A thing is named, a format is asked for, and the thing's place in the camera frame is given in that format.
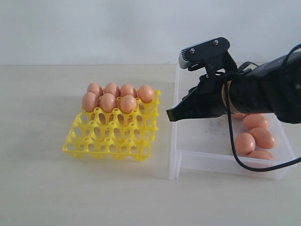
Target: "plastic bin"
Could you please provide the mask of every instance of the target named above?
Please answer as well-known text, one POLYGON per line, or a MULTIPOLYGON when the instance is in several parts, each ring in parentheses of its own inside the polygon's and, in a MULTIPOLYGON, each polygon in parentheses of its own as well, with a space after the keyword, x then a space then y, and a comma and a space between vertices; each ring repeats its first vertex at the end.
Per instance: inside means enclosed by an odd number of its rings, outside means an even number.
MULTIPOLYGON (((196 86, 204 69, 189 72, 179 65, 176 70, 174 105, 177 105, 188 90, 196 86)), ((269 150, 275 161, 240 157, 240 160, 252 167, 268 167, 290 161, 295 154, 289 144, 280 121, 274 114, 265 114, 270 122, 269 130, 274 134, 276 146, 269 150)), ((234 137, 245 131, 241 120, 232 120, 234 137)), ((188 119, 173 122, 171 151, 169 159, 169 179, 179 177, 180 168, 241 174, 265 178, 282 178, 291 167, 270 172, 253 172, 241 167, 234 159, 229 136, 227 116, 211 119, 188 119)))

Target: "yellow egg tray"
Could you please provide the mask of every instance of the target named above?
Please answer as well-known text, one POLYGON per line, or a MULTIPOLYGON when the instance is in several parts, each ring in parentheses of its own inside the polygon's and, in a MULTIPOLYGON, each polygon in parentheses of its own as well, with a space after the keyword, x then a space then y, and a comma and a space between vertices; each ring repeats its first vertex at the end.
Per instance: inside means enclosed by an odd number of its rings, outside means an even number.
POLYGON ((73 157, 88 154, 94 158, 110 155, 115 159, 131 156, 136 161, 150 157, 150 142, 155 139, 158 130, 156 118, 161 92, 155 90, 155 98, 143 103, 136 98, 137 107, 129 114, 113 109, 104 112, 100 107, 86 112, 83 107, 72 123, 71 130, 63 146, 63 151, 73 157))

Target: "yellow plastic egg tray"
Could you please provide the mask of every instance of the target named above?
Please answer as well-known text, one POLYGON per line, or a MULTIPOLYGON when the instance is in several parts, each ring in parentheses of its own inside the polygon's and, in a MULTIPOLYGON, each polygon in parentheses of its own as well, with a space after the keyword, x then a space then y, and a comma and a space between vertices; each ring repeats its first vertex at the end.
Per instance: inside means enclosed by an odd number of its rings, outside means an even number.
POLYGON ((94 158, 110 155, 115 159, 131 156, 136 161, 150 157, 150 142, 155 139, 158 130, 156 118, 159 116, 159 90, 150 103, 143 103, 136 98, 137 107, 129 114, 113 109, 104 112, 100 107, 93 112, 86 112, 83 107, 72 123, 63 151, 73 157, 89 154, 94 158))

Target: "black cable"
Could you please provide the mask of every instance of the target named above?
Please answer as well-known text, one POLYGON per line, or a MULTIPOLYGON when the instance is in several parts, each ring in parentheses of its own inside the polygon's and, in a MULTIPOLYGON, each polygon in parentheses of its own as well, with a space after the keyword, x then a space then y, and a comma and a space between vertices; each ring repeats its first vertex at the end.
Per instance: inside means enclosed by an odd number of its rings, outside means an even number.
POLYGON ((233 128, 232 128, 232 120, 231 120, 231 111, 230 111, 230 105, 229 105, 229 91, 228 91, 228 79, 227 79, 227 75, 230 73, 225 73, 224 74, 224 87, 225 87, 225 95, 226 95, 226 104, 227 104, 227 115, 228 115, 228 123, 229 123, 229 132, 230 132, 230 141, 231 141, 231 147, 232 147, 232 152, 234 155, 235 160, 237 161, 237 163, 242 166, 243 168, 250 170, 250 171, 255 171, 255 172, 268 172, 268 171, 272 171, 272 170, 278 170, 284 167, 288 167, 294 164, 297 164, 299 162, 301 162, 301 157, 297 158, 295 160, 292 161, 288 161, 276 166, 271 166, 271 167, 266 167, 266 168, 253 168, 253 167, 249 167, 246 166, 245 164, 243 164, 240 159, 238 158, 237 154, 236 154, 236 150, 235 150, 235 145, 234 145, 234 137, 233 137, 233 128))

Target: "white wall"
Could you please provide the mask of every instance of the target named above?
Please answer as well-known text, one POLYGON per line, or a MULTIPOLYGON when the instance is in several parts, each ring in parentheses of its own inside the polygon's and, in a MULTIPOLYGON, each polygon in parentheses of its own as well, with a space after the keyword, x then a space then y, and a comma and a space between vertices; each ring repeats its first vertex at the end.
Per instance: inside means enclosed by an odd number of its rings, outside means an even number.
POLYGON ((238 62, 287 54, 301 1, 0 0, 0 65, 176 63, 220 36, 238 62))

